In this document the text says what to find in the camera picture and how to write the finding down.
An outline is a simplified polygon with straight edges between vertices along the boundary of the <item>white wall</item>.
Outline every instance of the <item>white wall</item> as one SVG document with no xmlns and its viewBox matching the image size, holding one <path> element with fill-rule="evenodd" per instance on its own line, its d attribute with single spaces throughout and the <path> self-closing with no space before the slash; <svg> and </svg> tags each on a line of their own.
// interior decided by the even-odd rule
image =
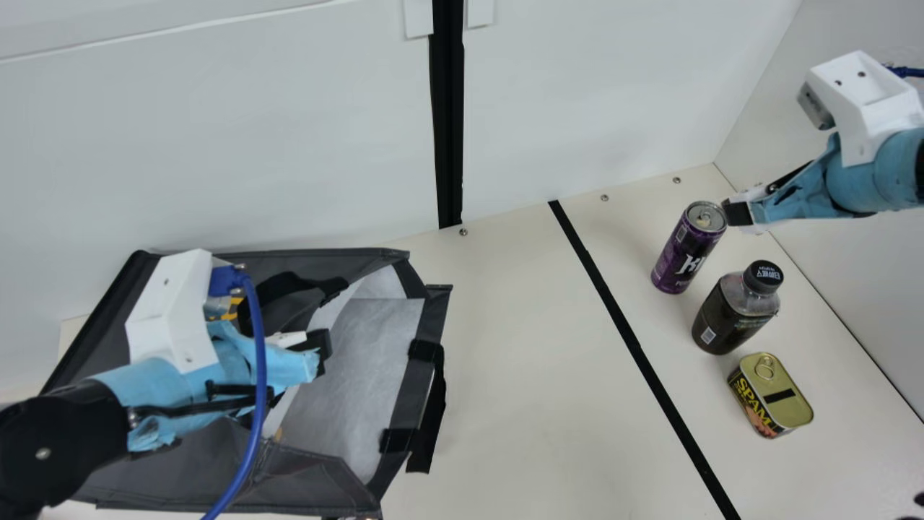
<svg viewBox="0 0 924 520">
<path fill-rule="evenodd" d="M 800 0 L 498 0 L 465 33 L 467 219 L 712 162 Z"/>
<path fill-rule="evenodd" d="M 0 57 L 331 0 L 0 0 Z"/>
<path fill-rule="evenodd" d="M 0 60 L 0 402 L 135 249 L 434 229 L 427 42 L 403 23 L 401 0 L 333 0 Z"/>
<path fill-rule="evenodd" d="M 795 101 L 809 68 L 857 49 L 882 61 L 924 67 L 922 20 L 920 0 L 805 0 L 716 165 L 742 189 L 820 155 L 827 132 L 814 130 Z M 919 415 L 924 415 L 923 229 L 924 211 L 913 210 L 790 223 L 773 233 Z"/>
</svg>

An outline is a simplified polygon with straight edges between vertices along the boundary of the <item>gray fabric bin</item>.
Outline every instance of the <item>gray fabric bin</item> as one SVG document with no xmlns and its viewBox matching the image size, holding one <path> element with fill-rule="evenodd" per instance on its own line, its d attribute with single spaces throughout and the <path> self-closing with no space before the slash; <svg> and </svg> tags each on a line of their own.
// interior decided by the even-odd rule
<svg viewBox="0 0 924 520">
<path fill-rule="evenodd" d="M 452 288 L 424 285 L 408 253 L 395 250 L 217 256 L 247 264 L 258 291 L 321 280 L 267 303 L 261 297 L 262 315 L 267 335 L 307 330 L 330 354 L 322 376 L 287 391 L 268 414 L 260 456 L 227 511 L 381 518 L 380 500 L 405 460 L 408 471 L 430 469 L 445 407 L 439 343 Z M 128 259 L 43 392 L 128 362 L 124 323 L 159 258 Z M 247 331 L 245 313 L 237 324 Z M 248 434 L 220 420 L 174 448 L 96 471 L 74 500 L 205 512 L 232 480 Z"/>
</svg>

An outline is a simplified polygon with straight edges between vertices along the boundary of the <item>barcode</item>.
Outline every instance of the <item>barcode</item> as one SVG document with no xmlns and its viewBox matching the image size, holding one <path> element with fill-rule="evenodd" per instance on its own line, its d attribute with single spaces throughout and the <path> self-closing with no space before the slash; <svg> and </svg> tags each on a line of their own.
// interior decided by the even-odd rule
<svg viewBox="0 0 924 520">
<path fill-rule="evenodd" d="M 711 328 L 706 327 L 706 330 L 703 331 L 702 335 L 699 336 L 699 338 L 702 340 L 703 343 L 706 343 L 708 345 L 712 343 L 712 340 L 715 339 L 715 332 L 712 332 Z"/>
</svg>

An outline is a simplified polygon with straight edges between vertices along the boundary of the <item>purple can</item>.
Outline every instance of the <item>purple can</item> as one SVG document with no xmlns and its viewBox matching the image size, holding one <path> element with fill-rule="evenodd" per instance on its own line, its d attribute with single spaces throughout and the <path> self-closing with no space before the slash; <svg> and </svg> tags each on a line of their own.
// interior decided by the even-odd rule
<svg viewBox="0 0 924 520">
<path fill-rule="evenodd" d="M 726 227 L 725 213 L 718 205 L 705 201 L 691 204 L 651 271 L 654 286 L 670 294 L 686 291 Z"/>
</svg>

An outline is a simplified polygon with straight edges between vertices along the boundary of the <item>gold can lid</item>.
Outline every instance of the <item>gold can lid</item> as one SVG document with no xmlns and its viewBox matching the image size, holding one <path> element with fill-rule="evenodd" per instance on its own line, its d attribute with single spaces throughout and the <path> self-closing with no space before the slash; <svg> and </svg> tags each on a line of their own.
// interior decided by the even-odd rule
<svg viewBox="0 0 924 520">
<path fill-rule="evenodd" d="M 815 414 L 809 402 L 776 356 L 753 353 L 739 366 L 776 424 L 790 428 L 811 422 Z"/>
</svg>

